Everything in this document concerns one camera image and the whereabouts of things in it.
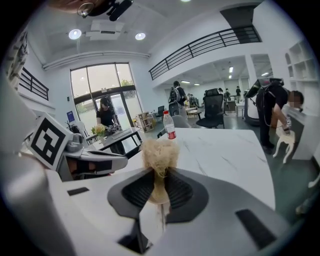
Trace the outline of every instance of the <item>ceiling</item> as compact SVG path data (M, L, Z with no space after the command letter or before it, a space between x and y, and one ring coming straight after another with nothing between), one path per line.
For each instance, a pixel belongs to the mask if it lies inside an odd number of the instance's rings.
M232 73L229 73L229 67L233 67ZM166 81L163 87L172 86L176 80L188 81L190 82L189 86L192 87L194 84L203 85L219 80L228 80L229 75L232 75L232 79L249 77L244 56L220 59L215 62L198 66Z
M123 27L114 40L90 40L85 35L78 40L68 37L72 29L91 31L93 21L109 22L106 14L82 18L46 6L28 24L28 40L42 64L93 51L148 54L163 37L191 18L242 3L243 0L134 0L133 5L115 21L122 23ZM146 38L137 41L135 35L141 32L146 34Z

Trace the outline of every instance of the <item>floor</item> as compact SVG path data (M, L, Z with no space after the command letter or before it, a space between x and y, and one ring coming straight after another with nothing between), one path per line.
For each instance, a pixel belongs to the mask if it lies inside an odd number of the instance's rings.
M196 125L197 120L198 118L189 118L188 122L193 128L203 129L203 127ZM227 116L224 117L224 125L226 129L252 130L258 138L260 136L259 127L250 126L240 116L237 117L234 112L227 113ZM154 130L145 133L145 136L150 139L157 139L157 134L163 128L163 124L158 122ZM272 129L270 131L270 140L272 143L277 144L278 137ZM285 149L285 145L282 144L278 155L283 156ZM315 191L315 189L308 188L308 183L317 177L317 170L310 160L288 159L288 162L283 164L283 157L273 158L272 155L268 154L266 154L266 159L273 180L275 210L291 224L294 224L299 220L295 212L296 207L302 204Z

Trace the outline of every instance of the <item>black railing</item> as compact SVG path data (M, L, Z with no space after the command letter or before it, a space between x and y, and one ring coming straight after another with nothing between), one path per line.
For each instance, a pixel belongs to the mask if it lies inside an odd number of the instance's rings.
M45 87L38 79L36 79L28 70L22 69L20 75L19 85L26 88L30 92L38 95L45 100L49 100L48 91L49 89Z
M258 43L261 39L253 25L221 30L186 44L149 70L152 80L201 54L238 44Z

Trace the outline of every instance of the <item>dried noodle bundle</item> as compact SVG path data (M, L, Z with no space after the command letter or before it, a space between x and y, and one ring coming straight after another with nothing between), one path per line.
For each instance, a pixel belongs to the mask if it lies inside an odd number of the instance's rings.
M167 203L169 198L164 178L168 167L177 166L179 147L171 140L149 139L143 142L141 149L144 167L152 168L155 172L154 190L149 201L155 204Z

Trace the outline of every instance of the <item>woman in black shirt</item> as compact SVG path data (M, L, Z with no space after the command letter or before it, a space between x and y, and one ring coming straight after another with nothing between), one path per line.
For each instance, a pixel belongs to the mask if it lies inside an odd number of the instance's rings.
M116 123L116 117L114 110L109 107L109 101L106 97L100 100L100 108L96 112L96 122L97 124L102 124L104 126L113 126Z
M106 127L113 126L117 123L115 112L112 107L110 107L110 103L106 97L103 97L100 100L100 108L96 112L96 122L97 124L102 124ZM105 136L112 135L114 132L105 130ZM117 142L110 147L111 151L116 154L124 155L125 148L122 142Z

